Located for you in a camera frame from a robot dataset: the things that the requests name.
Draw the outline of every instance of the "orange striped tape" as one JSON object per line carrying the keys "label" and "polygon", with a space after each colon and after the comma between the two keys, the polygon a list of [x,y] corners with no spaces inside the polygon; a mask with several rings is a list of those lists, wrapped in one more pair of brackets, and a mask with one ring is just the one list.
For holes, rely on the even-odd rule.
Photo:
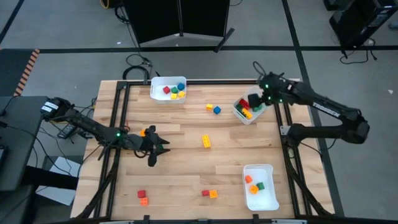
{"label": "orange striped tape", "polygon": [[33,66],[36,63],[37,57],[39,56],[40,50],[35,49],[30,56],[28,63],[26,64],[26,68],[24,72],[22,72],[21,79],[19,80],[18,86],[15,89],[14,96],[21,96],[22,91],[24,91],[25,85],[27,83],[27,79],[33,69]]}

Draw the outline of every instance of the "white plastic container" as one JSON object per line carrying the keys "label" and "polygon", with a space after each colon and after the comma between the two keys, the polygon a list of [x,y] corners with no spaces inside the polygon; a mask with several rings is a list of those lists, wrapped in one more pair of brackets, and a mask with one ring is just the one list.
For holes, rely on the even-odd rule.
{"label": "white plastic container", "polygon": [[258,116],[260,116],[266,109],[267,106],[265,105],[265,103],[262,104],[262,108],[261,110],[257,111],[257,112],[253,112],[252,108],[249,108],[248,111],[253,115],[253,117],[251,119],[247,119],[245,116],[243,116],[236,108],[235,106],[239,104],[239,100],[244,99],[247,102],[248,101],[248,95],[250,94],[254,94],[257,93],[259,96],[262,95],[261,89],[259,86],[253,86],[252,88],[250,88],[247,92],[244,93],[244,95],[242,97],[240,97],[238,100],[236,100],[234,102],[234,108],[233,108],[233,114],[235,114],[235,116],[242,121],[242,123],[244,123],[245,125],[249,125],[251,124]]}
{"label": "white plastic container", "polygon": [[[185,96],[183,98],[171,99],[171,92],[165,94],[163,88],[168,86],[170,89],[177,87],[179,83],[185,85]],[[185,77],[154,77],[150,82],[150,97],[156,101],[157,104],[172,104],[185,103],[187,98],[187,79]]]}
{"label": "white plastic container", "polygon": [[[276,200],[272,171],[274,168],[269,164],[246,165],[243,167],[244,200],[248,208],[252,211],[274,211],[279,208]],[[244,177],[250,175],[253,181],[247,184]],[[257,194],[250,193],[250,186],[262,182],[264,190],[259,190]]]}

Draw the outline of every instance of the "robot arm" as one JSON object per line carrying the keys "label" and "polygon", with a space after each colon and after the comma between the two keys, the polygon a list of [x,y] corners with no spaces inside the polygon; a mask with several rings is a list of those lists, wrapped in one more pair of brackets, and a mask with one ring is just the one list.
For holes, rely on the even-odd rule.
{"label": "robot arm", "polygon": [[249,95],[250,107],[257,107],[261,103],[272,105],[286,102],[290,105],[309,105],[330,116],[341,120],[339,126],[305,127],[302,124],[293,124],[284,128],[282,134],[286,135],[290,146],[298,146],[305,138],[332,138],[342,139],[353,144],[365,142],[368,132],[368,122],[363,118],[359,109],[341,105],[327,97],[314,92],[302,82],[287,80],[281,75],[261,75],[257,81],[263,94]]}
{"label": "robot arm", "polygon": [[134,154],[140,158],[149,156],[148,165],[153,167],[157,162],[157,156],[169,151],[169,149],[164,149],[162,146],[163,144],[169,144],[169,142],[155,133],[155,126],[147,128],[143,137],[136,134],[128,134],[128,131],[124,128],[103,126],[93,119],[82,115],[74,109],[74,106],[62,98],[53,98],[45,102],[40,112],[45,121],[66,121],[91,133],[98,141],[98,144],[104,146],[98,160],[102,158],[107,150],[120,147],[133,150]]}

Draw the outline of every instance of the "gray floor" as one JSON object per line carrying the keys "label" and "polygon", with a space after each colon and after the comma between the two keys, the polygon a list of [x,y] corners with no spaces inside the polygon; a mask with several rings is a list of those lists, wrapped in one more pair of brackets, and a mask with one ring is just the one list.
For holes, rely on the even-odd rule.
{"label": "gray floor", "polygon": [[[334,46],[335,35],[328,25],[332,12],[322,0],[288,0],[301,46]],[[17,1],[0,0],[0,27],[7,21]],[[386,23],[375,34],[378,45],[398,45],[398,31]],[[229,12],[228,27],[236,32],[227,45],[291,46],[289,28],[280,0],[244,0]],[[180,38],[149,43],[147,46],[215,45],[211,39]],[[132,47],[126,26],[112,10],[104,10],[97,0],[25,0],[0,47],[2,48],[100,48]],[[301,78],[294,51],[221,51],[142,53],[163,76],[183,75],[187,78],[256,78],[252,61],[263,64],[267,71],[285,72],[287,78]],[[398,78],[398,51],[377,51],[377,62],[342,65],[339,52],[303,52],[313,88],[322,95],[343,104],[361,108],[369,120],[371,132],[363,145],[338,141],[330,149],[331,159],[345,214],[349,217],[398,220],[398,173],[394,159],[398,156],[395,133],[397,107],[395,90]],[[129,53],[40,54],[24,90],[24,95],[59,96],[79,106],[87,106],[96,96],[101,80],[120,79],[127,68]],[[364,52],[356,52],[350,60],[362,60]],[[129,78],[142,78],[139,72]],[[337,120],[321,114],[324,125]],[[42,125],[56,134],[51,125]],[[39,135],[51,156],[60,156],[55,141]],[[82,138],[60,141],[68,156],[81,156],[86,142]],[[43,161],[40,146],[39,164]],[[35,163],[31,156],[30,164]],[[59,208],[41,208],[37,223],[45,218],[67,217]]]}

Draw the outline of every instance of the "wooden table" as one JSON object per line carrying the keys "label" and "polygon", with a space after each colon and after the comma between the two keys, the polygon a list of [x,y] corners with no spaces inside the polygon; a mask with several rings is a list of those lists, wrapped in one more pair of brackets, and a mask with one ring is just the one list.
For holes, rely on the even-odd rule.
{"label": "wooden table", "polygon": [[[117,81],[102,81],[94,119],[109,125]],[[148,86],[132,86],[127,109],[131,133],[156,125],[157,133],[170,141],[170,152],[158,157],[155,167],[123,150],[120,158],[112,220],[247,219],[293,218],[287,173],[273,106],[251,125],[246,126],[232,114],[232,104],[251,85],[190,85],[187,100],[180,105],[157,105],[149,96]],[[119,99],[116,124],[119,124],[123,93]],[[212,103],[222,110],[219,115],[207,111]],[[294,123],[312,125],[306,106],[291,106]],[[211,149],[205,149],[201,136],[208,134]],[[304,143],[317,147],[314,139]],[[88,142],[85,157],[97,147]],[[320,156],[300,145],[303,171],[308,188],[318,201],[333,213],[333,205]],[[78,215],[98,188],[102,161],[96,151],[81,169],[71,217]],[[270,164],[280,207],[272,212],[252,212],[244,203],[242,170],[246,164]],[[218,198],[202,197],[202,190],[217,190]],[[146,190],[149,206],[142,207],[138,190]],[[300,212],[304,214],[300,189],[296,186]],[[105,214],[107,193],[101,214]]]}

